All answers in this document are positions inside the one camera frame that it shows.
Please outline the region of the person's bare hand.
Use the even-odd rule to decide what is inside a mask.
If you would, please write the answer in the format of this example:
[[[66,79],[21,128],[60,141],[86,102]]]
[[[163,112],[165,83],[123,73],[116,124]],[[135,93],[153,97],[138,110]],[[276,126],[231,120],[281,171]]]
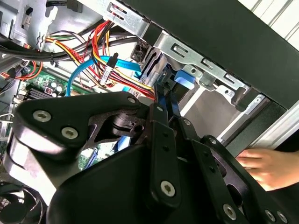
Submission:
[[[266,191],[299,182],[299,153],[270,149],[246,149],[236,160]]]

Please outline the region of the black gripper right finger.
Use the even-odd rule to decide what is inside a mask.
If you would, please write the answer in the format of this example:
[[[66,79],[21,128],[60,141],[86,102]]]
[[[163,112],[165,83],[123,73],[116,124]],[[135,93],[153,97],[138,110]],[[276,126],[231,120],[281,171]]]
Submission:
[[[293,214],[275,201],[213,136],[200,138],[167,93],[170,126],[175,131],[182,194],[189,211],[206,224],[291,224]]]

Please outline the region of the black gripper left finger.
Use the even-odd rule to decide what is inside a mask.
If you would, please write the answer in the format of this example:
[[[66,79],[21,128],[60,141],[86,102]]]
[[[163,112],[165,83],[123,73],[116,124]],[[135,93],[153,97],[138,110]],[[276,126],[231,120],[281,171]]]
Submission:
[[[174,149],[167,93],[155,87],[156,99],[145,105],[129,92],[29,100],[14,114],[5,167],[17,180],[37,190],[50,206],[69,178],[131,146]],[[166,194],[153,199],[177,208],[181,195],[167,181],[153,179]]]

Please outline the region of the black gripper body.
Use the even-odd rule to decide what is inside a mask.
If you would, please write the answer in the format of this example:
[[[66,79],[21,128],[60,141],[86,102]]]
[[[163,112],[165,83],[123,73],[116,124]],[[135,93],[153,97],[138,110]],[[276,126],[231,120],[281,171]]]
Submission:
[[[168,208],[153,199],[153,179],[171,182],[181,202]],[[201,175],[174,149],[131,146],[65,181],[48,208],[49,224],[217,224]]]

